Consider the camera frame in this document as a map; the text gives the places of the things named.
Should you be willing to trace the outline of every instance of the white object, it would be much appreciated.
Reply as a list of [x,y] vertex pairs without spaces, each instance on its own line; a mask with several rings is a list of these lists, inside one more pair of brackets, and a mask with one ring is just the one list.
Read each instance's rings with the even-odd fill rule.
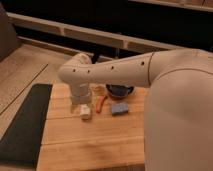
[[87,120],[92,117],[91,108],[87,104],[80,105],[81,119]]
[[144,111],[146,171],[213,170],[212,53],[180,49],[95,65],[75,60],[59,71],[75,95],[85,83],[151,86]]

